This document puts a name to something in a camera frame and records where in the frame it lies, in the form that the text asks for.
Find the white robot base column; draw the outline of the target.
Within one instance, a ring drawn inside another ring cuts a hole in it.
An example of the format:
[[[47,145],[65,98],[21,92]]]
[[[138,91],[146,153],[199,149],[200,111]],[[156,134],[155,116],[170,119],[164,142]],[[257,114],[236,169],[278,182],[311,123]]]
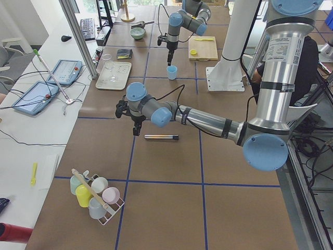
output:
[[[260,4],[260,1],[235,1],[221,59],[214,67],[206,68],[209,91],[245,90],[240,63]]]

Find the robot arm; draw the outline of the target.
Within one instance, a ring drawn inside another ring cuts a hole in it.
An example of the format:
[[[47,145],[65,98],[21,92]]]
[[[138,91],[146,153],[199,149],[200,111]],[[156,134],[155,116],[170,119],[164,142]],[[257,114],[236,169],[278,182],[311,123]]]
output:
[[[182,1],[182,7],[169,17],[168,32],[166,33],[166,47],[169,50],[167,63],[171,66],[173,54],[178,47],[180,29],[203,36],[207,29],[207,22],[211,18],[211,10],[203,1]]]
[[[236,1],[221,60],[207,68],[207,86],[213,97],[220,97],[215,110],[234,115],[245,100],[242,96],[242,54],[255,23],[260,1]],[[170,121],[194,126],[217,138],[229,139],[242,147],[246,162],[255,169],[272,171],[288,158],[288,123],[302,117],[311,106],[289,105],[304,38],[315,26],[321,1],[269,1],[267,23],[257,54],[266,52],[255,116],[236,121],[216,116],[176,101],[157,100],[139,82],[131,83],[116,107],[116,116],[127,115],[139,135],[146,119],[164,127]]]

